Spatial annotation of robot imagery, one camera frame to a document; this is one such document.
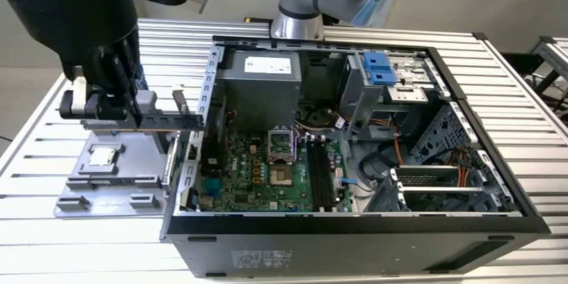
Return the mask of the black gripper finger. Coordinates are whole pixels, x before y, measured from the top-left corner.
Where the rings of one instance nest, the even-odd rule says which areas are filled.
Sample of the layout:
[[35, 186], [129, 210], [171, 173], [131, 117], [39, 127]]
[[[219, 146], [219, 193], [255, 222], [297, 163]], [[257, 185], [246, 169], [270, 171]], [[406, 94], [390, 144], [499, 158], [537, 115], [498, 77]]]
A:
[[141, 113], [135, 100], [137, 59], [137, 50], [129, 44], [114, 44], [101, 50], [94, 79], [98, 120], [125, 120]]
[[63, 66], [70, 88], [63, 91], [58, 113], [63, 119], [97, 119], [105, 76], [94, 67]]

